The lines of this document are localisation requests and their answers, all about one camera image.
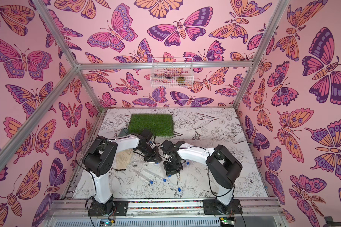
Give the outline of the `test tube blue stopper two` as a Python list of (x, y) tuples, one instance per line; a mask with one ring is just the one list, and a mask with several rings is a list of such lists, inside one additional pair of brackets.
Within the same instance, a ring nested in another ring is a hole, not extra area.
[(173, 191), (175, 191), (175, 192), (177, 192), (177, 193), (180, 193), (180, 192), (182, 192), (182, 189), (181, 189), (181, 187), (179, 186), (178, 178), (176, 179), (176, 181), (177, 181), (177, 182), (174, 183), (174, 182), (171, 180), (171, 176), (169, 176), (169, 177), (167, 178), (167, 183), (168, 183), (170, 189), (173, 190)]

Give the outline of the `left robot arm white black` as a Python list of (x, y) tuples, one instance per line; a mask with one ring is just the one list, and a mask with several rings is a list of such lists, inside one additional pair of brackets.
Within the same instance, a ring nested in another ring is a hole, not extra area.
[(108, 139), (97, 136), (87, 150), (82, 163), (91, 175), (95, 194), (90, 198), (87, 207), (89, 217), (109, 216), (115, 214), (116, 205), (109, 184), (109, 173), (117, 153), (127, 149), (140, 151), (146, 162), (162, 161), (157, 146), (151, 147), (153, 133), (144, 129), (139, 134), (130, 134), (119, 139)]

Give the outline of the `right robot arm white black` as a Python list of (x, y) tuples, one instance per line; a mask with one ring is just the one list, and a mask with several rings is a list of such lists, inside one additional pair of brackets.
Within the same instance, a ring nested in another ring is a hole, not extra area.
[(234, 202), (235, 182), (242, 171), (242, 164), (223, 145), (215, 148), (204, 148), (188, 144), (184, 141), (173, 143), (165, 140), (160, 149), (167, 156), (163, 163), (167, 176), (173, 176), (183, 170), (183, 163), (194, 161), (207, 166), (208, 182), (211, 178), (216, 181), (218, 192), (210, 192), (215, 196), (212, 206), (220, 214), (233, 213), (232, 203)]

